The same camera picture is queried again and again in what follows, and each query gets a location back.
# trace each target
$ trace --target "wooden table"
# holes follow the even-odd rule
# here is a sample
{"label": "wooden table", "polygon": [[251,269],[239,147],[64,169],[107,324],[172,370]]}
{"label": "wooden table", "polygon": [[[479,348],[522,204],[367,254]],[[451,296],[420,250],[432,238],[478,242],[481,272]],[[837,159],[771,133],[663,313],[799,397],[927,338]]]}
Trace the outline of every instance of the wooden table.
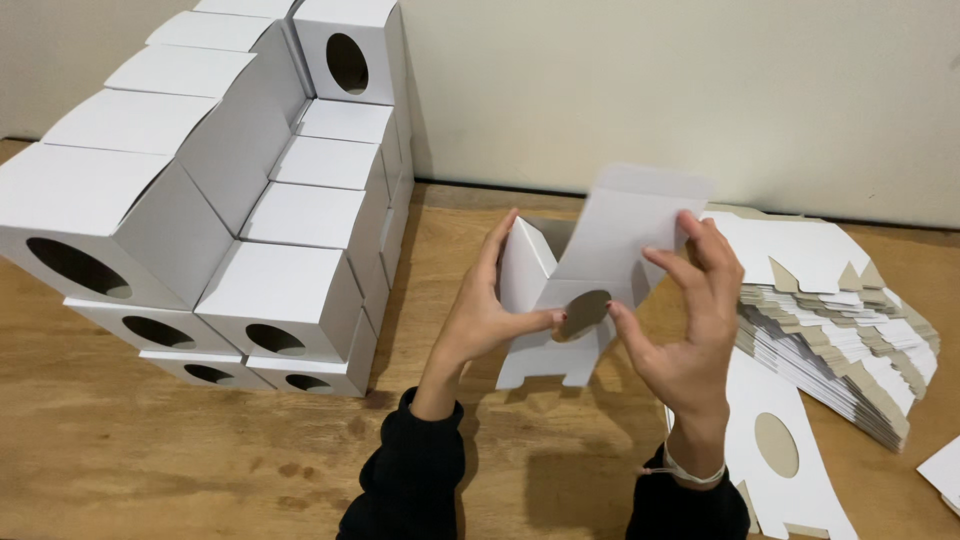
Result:
{"label": "wooden table", "polygon": [[[581,205],[418,184],[365,400],[187,385],[0,259],[0,538],[333,538],[484,233],[512,206],[573,218]],[[943,352],[903,454],[804,396],[817,442],[861,538],[957,538],[960,519],[915,468],[960,434],[960,235],[845,229]],[[667,281],[639,314],[663,341],[682,335],[683,311]],[[496,392],[504,354],[464,375],[466,537],[622,538],[661,407],[620,347],[584,389],[547,378]]]}

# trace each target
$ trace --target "black sleeve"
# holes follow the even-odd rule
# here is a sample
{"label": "black sleeve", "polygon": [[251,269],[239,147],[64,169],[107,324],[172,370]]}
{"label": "black sleeve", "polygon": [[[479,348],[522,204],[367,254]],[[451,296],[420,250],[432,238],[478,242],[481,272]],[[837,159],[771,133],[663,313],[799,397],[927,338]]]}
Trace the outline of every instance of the black sleeve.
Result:
{"label": "black sleeve", "polygon": [[[663,445],[644,467],[663,466]],[[704,538],[741,540],[747,537],[750,516],[740,492],[730,482],[730,472],[709,491],[681,487],[669,474],[636,479],[634,515],[627,540]]]}
{"label": "black sleeve", "polygon": [[464,417],[458,402],[453,415],[426,422],[410,413],[417,388],[400,398],[380,428],[380,448],[360,471],[363,494],[340,521],[338,540],[455,539],[454,489],[464,477],[464,439],[457,431]]}

